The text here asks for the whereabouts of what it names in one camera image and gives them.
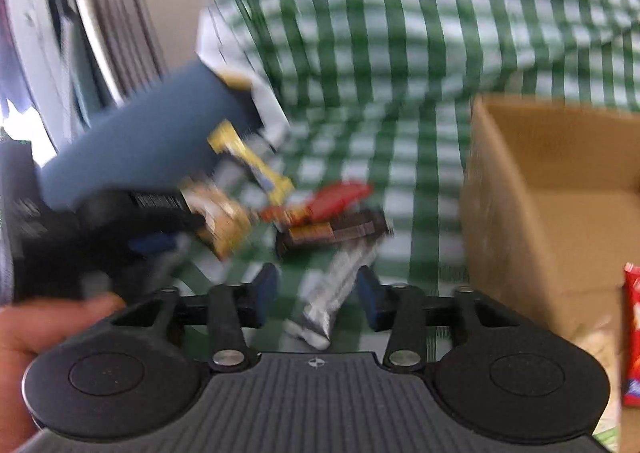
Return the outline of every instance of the black gripper pad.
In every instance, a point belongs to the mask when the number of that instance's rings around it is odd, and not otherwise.
[[[372,354],[262,354],[212,378],[165,428],[117,443],[39,432],[16,453],[604,453],[593,438],[501,443],[444,413],[420,378],[381,369]]]

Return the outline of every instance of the metal screw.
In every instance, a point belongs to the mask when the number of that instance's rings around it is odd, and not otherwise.
[[[244,361],[240,350],[219,350],[213,354],[213,362],[219,367],[236,367]]]
[[[396,367],[412,367],[420,362],[420,356],[412,350],[396,350],[389,360]]]

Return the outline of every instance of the green checkered tablecloth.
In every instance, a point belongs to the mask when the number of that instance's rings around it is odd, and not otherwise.
[[[372,203],[393,220],[374,268],[385,282],[447,295],[466,280],[458,191],[469,143],[470,100],[480,92],[536,93],[638,110],[640,0],[212,0],[292,124],[273,165],[300,200],[340,178],[371,182]],[[238,198],[264,200],[253,184]],[[332,253],[281,264],[280,297],[261,350],[304,350],[283,322],[322,277]],[[201,247],[175,271],[185,292],[245,281],[273,261],[273,230],[258,227],[232,259]],[[447,346],[434,331],[430,354]],[[381,353],[352,297],[332,350]],[[194,353],[206,349],[198,330]]]

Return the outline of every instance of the clutter of snacks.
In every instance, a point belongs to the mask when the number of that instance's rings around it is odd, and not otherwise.
[[[216,153],[245,166],[271,204],[254,211],[229,198],[213,182],[183,186],[191,211],[206,219],[198,237],[218,259],[228,258],[260,223],[275,225],[274,253],[281,260],[295,253],[337,247],[323,282],[309,295],[302,312],[286,325],[288,333],[313,348],[326,349],[335,315],[353,290],[358,268],[370,265],[382,240],[393,234],[383,210],[363,203],[372,194],[372,186],[351,180],[334,182],[300,204],[287,205],[294,191],[291,180],[245,146],[229,121],[223,121],[208,141]]]

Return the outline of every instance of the snack wrapper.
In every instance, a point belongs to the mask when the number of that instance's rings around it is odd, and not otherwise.
[[[226,259],[252,230],[252,216],[213,184],[194,182],[182,190],[187,205],[205,217],[198,237],[219,259]]]
[[[372,186],[364,182],[334,182],[317,191],[303,204],[266,208],[260,212],[260,217],[263,222],[275,222],[280,228],[324,222],[343,213],[372,192]]]
[[[289,178],[279,175],[267,166],[253,151],[242,142],[233,125],[224,120],[209,135],[209,146],[216,153],[227,152],[239,162],[244,163],[254,175],[255,181],[267,193],[273,206],[281,206],[293,192],[293,183]]]
[[[344,243],[334,256],[324,281],[308,296],[302,313],[285,322],[285,332],[306,341],[316,350],[326,350],[331,344],[336,314],[353,290],[358,269],[376,259],[384,238],[379,237],[374,242],[358,239]]]
[[[629,314],[629,362],[622,402],[640,407],[640,267],[625,265],[625,293]]]

